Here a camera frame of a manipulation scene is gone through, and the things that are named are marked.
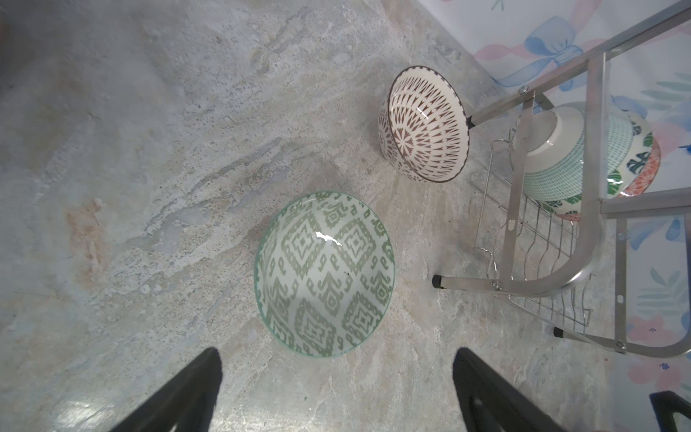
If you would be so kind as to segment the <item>pale green grid bowl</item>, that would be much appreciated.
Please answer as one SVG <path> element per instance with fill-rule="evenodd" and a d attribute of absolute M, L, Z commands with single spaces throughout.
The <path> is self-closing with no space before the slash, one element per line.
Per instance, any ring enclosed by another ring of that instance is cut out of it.
<path fill-rule="evenodd" d="M 560 201 L 582 191 L 586 104 L 574 102 L 532 117 L 523 192 L 536 201 Z M 625 162 L 642 133 L 640 119 L 612 105 L 608 113 L 608 173 Z"/>

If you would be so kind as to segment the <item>green monstera leaf bowl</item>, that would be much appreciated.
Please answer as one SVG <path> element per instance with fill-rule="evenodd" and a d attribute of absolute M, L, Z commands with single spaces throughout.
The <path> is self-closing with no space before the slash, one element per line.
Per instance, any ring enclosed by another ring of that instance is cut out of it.
<path fill-rule="evenodd" d="M 644 171 L 653 151 L 654 140 L 648 122 L 637 113 L 624 114 L 632 123 L 633 141 L 622 161 L 615 168 L 608 169 L 608 199 L 642 193 L 641 188 L 640 192 L 634 191 L 633 183 Z M 540 206 L 563 220 L 580 221 L 581 202 L 582 194 L 577 194 L 557 201 L 541 202 Z"/>

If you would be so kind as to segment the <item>green geometric pattern bowl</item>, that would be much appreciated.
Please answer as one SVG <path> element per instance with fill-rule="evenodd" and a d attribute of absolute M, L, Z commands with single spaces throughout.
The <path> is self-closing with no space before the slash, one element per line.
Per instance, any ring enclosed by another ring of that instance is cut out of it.
<path fill-rule="evenodd" d="M 395 257 L 383 222 L 350 194 L 321 191 L 277 212 L 257 250 L 254 288 L 269 331 L 304 356 L 340 356 L 380 326 Z"/>

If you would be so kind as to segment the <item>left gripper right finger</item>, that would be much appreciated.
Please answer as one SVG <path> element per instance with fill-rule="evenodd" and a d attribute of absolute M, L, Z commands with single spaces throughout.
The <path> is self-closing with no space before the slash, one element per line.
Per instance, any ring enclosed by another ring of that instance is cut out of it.
<path fill-rule="evenodd" d="M 563 430 L 468 347 L 455 355 L 453 383 L 469 431 Z"/>

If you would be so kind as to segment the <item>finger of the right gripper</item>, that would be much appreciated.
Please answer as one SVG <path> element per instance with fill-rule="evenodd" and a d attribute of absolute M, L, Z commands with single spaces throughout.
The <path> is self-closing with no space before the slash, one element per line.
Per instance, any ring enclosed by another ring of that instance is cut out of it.
<path fill-rule="evenodd" d="M 661 432 L 678 432 L 675 414 L 690 419 L 690 402 L 676 392 L 656 392 L 649 398 Z"/>

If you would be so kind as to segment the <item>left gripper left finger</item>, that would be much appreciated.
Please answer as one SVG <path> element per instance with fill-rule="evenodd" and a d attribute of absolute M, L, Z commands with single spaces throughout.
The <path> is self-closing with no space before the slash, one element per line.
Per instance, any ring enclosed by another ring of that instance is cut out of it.
<path fill-rule="evenodd" d="M 208 347 L 113 429 L 207 431 L 222 378 L 220 353 Z"/>

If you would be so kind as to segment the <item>stainless steel dish rack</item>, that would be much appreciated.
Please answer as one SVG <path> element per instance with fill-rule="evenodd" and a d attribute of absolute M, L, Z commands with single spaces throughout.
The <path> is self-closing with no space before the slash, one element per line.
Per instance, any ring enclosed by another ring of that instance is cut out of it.
<path fill-rule="evenodd" d="M 647 347 L 626 339 L 626 230 L 633 218 L 681 215 L 684 229 L 690 229 L 690 190 L 678 188 L 656 193 L 642 194 L 623 199 L 609 199 L 606 196 L 606 169 L 608 168 L 608 62 L 650 39 L 674 27 L 688 22 L 690 3 L 678 1 L 657 14 L 620 32 L 616 36 L 586 51 L 564 66 L 539 77 L 516 94 L 504 97 L 468 116 L 471 126 L 478 126 L 487 120 L 505 113 L 515 106 L 521 106 L 522 122 L 516 133 L 516 158 L 511 180 L 509 206 L 503 238 L 500 271 L 494 278 L 468 278 L 435 275 L 432 284 L 439 290 L 463 290 L 509 297 L 543 298 L 573 289 L 577 282 L 587 277 L 597 263 L 604 239 L 604 227 L 608 220 L 617 223 L 615 241 L 615 336 L 602 338 L 586 333 L 577 333 L 567 328 L 556 331 L 556 336 L 591 342 L 599 347 L 621 354 L 636 354 L 655 358 L 685 356 L 690 351 L 690 336 L 666 347 Z M 525 180 L 525 141 L 532 131 L 534 103 L 542 100 L 543 94 L 569 78 L 587 76 L 586 122 L 584 167 L 582 169 L 582 201 L 579 237 L 574 241 L 570 258 L 560 268 L 536 280 L 516 280 L 513 277 L 516 255 L 516 239 L 520 225 L 519 207 L 523 196 Z"/>

